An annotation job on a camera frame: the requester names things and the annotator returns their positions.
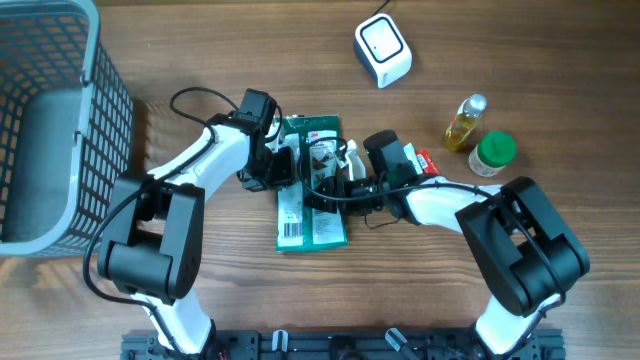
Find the green white sponge package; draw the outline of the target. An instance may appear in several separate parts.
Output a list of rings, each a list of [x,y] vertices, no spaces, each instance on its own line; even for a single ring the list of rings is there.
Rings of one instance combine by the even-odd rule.
[[[320,211],[304,204],[307,188],[316,189],[337,170],[335,150],[340,136],[337,114],[290,116],[283,121],[283,144],[302,160],[302,179],[277,193],[278,252],[318,252],[348,244],[339,212]]]

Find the red white toothpaste box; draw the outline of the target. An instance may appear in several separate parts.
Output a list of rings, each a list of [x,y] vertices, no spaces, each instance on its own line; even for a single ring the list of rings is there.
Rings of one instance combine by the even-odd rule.
[[[440,171],[426,149],[416,151],[416,158],[426,174],[439,175]]]

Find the clear Vim dish soap bottle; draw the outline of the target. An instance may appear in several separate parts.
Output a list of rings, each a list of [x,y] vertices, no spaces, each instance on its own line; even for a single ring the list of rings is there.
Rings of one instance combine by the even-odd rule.
[[[457,113],[443,135],[443,145],[451,151],[459,151],[474,128],[480,123],[488,102],[485,96],[473,94],[459,106]]]

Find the green lid white jar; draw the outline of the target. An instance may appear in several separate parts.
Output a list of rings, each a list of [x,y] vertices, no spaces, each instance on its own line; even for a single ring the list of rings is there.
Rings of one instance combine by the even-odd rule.
[[[470,169],[479,176],[492,177],[511,164],[517,155],[512,135],[502,131],[487,133],[468,157]]]

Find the teal toothbrush package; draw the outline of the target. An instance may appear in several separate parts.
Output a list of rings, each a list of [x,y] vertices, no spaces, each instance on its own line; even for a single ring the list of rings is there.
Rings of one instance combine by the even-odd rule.
[[[421,175],[424,173],[423,168],[417,158],[416,152],[415,152],[415,148],[411,143],[407,143],[404,147],[403,147],[403,151],[407,157],[407,159],[411,162],[412,166],[415,169],[415,172],[418,175]]]

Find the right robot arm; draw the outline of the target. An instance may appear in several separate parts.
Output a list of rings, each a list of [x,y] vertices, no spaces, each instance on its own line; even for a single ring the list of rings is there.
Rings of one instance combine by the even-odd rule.
[[[310,149],[302,150],[296,172],[304,203],[361,216],[388,208],[398,220],[462,234],[492,294],[472,325],[466,357],[514,355],[589,272],[586,249],[531,178],[474,186],[418,173],[392,130],[370,136],[364,148],[373,175],[328,175],[319,181],[307,171],[313,164]]]

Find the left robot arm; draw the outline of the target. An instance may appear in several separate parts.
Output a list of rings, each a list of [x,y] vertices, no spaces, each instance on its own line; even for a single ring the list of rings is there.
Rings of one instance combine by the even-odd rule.
[[[143,177],[115,181],[108,213],[95,230],[83,264],[97,250],[97,271],[120,291],[97,296],[137,305],[151,318],[157,337],[151,352],[168,359],[220,359],[216,328],[199,304],[199,272],[207,200],[230,176],[251,192],[278,191],[295,181],[294,152],[281,147],[272,126],[282,110],[268,93],[248,89],[227,114],[202,121],[203,133],[174,160]]]

